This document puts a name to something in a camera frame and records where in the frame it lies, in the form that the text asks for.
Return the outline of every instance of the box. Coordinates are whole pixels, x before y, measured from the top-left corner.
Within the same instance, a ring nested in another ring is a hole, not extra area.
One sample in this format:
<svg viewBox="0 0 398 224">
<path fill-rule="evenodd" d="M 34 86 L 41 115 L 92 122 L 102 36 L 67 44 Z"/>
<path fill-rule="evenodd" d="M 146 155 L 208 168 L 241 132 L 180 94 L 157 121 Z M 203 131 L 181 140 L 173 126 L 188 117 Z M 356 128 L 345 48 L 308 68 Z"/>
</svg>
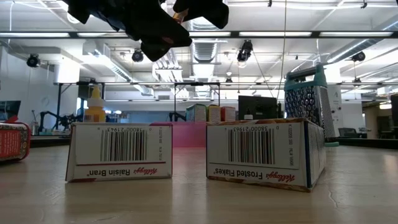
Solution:
<svg viewBox="0 0 398 224">
<path fill-rule="evenodd" d="M 221 121 L 221 108 L 216 105 L 209 105 L 207 107 L 207 121 L 220 122 Z"/>
<path fill-rule="evenodd" d="M 172 176 L 172 126 L 74 123 L 66 181 Z"/>
<path fill-rule="evenodd" d="M 235 121 L 235 120 L 236 120 L 235 107 L 223 106 L 221 108 L 221 121 Z"/>
<path fill-rule="evenodd" d="M 207 121 L 206 119 L 206 105 L 195 104 L 187 107 L 186 110 L 187 121 Z"/>
<path fill-rule="evenodd" d="M 209 179 L 310 192 L 326 162 L 323 129 L 305 118 L 209 123 Z"/>
<path fill-rule="evenodd" d="M 20 161 L 29 155 L 30 129 L 24 123 L 0 123 L 0 162 Z"/>
</svg>

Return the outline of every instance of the raisin bran box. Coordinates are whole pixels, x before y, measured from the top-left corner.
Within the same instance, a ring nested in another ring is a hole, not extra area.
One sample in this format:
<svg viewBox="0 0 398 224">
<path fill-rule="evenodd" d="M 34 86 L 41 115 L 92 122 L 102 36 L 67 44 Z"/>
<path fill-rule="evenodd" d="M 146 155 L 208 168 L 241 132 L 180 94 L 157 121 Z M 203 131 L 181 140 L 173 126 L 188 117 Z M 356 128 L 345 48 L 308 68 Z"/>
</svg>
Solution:
<svg viewBox="0 0 398 224">
<path fill-rule="evenodd" d="M 74 123 L 66 181 L 172 176 L 172 126 Z"/>
<path fill-rule="evenodd" d="M 206 176 L 310 192 L 326 163 L 323 129 L 305 118 L 208 123 Z"/>
</svg>

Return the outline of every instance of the red can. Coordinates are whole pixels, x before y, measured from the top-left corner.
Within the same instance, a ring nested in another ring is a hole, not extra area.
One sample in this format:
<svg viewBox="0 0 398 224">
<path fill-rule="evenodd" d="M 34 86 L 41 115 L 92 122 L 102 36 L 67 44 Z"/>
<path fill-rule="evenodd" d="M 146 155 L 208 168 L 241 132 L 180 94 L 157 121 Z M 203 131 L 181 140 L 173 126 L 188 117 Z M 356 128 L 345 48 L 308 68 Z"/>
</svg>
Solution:
<svg viewBox="0 0 398 224">
<path fill-rule="evenodd" d="M 0 123 L 0 162 L 22 160 L 29 154 L 30 129 L 24 123 Z"/>
</svg>

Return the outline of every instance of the wooden table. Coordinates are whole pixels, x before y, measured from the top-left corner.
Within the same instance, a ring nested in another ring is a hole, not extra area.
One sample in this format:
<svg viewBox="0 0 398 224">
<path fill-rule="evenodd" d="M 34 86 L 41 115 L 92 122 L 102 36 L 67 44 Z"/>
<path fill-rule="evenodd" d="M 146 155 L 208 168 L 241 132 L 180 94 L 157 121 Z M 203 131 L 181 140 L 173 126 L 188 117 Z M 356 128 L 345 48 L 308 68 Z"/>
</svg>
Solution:
<svg viewBox="0 0 398 224">
<path fill-rule="evenodd" d="M 397 223 L 398 151 L 340 146 L 313 193 L 207 180 L 204 149 L 173 179 L 65 183 L 68 148 L 0 166 L 0 223 Z"/>
</svg>

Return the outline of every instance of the black chair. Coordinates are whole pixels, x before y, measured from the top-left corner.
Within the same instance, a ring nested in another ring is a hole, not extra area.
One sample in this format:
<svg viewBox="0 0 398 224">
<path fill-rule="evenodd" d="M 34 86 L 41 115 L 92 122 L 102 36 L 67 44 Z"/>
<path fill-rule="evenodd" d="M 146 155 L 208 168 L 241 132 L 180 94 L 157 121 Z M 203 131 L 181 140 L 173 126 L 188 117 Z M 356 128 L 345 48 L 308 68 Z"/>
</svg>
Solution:
<svg viewBox="0 0 398 224">
<path fill-rule="evenodd" d="M 355 128 L 339 128 L 338 132 L 341 138 L 359 138 Z"/>
</svg>

